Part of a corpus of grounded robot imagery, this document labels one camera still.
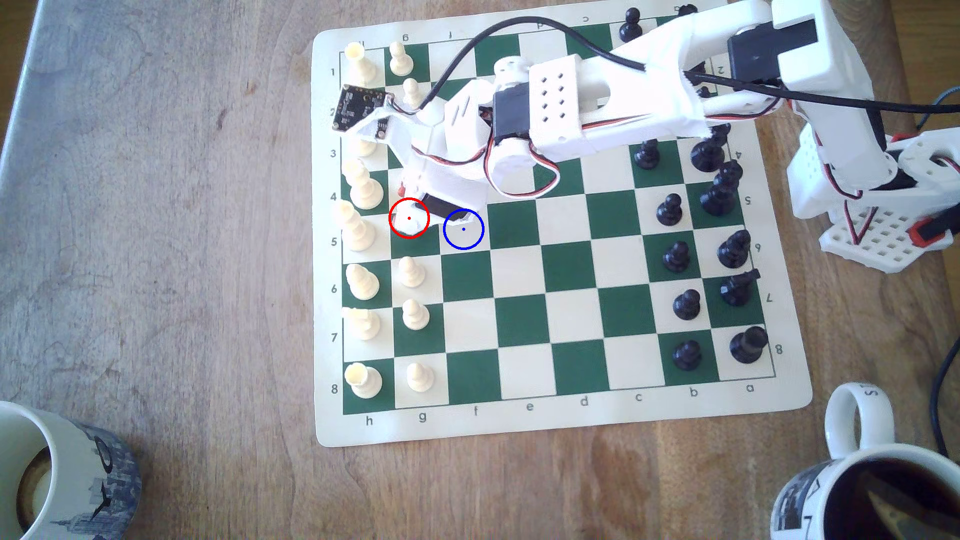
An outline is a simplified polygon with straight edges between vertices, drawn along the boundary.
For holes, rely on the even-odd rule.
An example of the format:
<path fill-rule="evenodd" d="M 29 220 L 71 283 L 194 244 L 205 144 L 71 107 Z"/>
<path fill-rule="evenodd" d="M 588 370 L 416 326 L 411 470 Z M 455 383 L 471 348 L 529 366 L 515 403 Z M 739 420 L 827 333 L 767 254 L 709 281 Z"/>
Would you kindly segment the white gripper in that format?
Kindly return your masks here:
<path fill-rule="evenodd" d="M 455 210 L 457 219 L 469 218 L 463 209 L 478 212 L 486 205 L 489 182 L 483 157 L 491 125 L 481 117 L 481 107 L 493 102 L 495 86 L 489 80 L 471 80 L 443 106 L 442 122 L 431 134 L 426 154 L 458 165 L 440 164 L 414 152 L 411 138 L 386 135 L 388 155 L 389 215 L 418 210 L 436 216 L 437 224 Z"/>

